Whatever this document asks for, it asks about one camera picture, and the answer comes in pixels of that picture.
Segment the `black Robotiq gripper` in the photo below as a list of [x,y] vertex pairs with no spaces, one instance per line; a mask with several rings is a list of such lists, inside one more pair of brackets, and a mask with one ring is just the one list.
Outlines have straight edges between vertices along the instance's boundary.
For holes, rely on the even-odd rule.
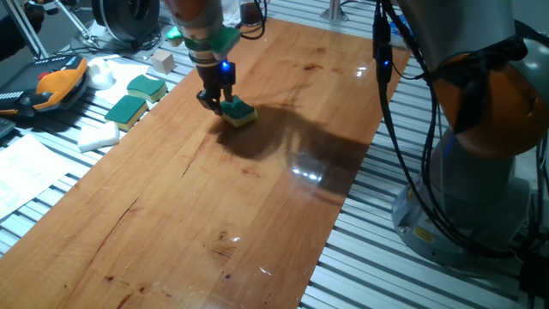
[[225,101],[233,103],[232,86],[236,83],[236,64],[219,62],[209,67],[198,66],[197,71],[204,89],[197,93],[196,98],[204,108],[222,115],[220,97],[224,95]]

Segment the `person hand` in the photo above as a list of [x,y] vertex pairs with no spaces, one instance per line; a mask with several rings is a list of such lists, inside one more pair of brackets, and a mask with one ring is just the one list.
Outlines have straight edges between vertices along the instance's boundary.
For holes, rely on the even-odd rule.
[[27,0],[23,4],[24,12],[29,16],[55,15],[58,7],[54,0]]

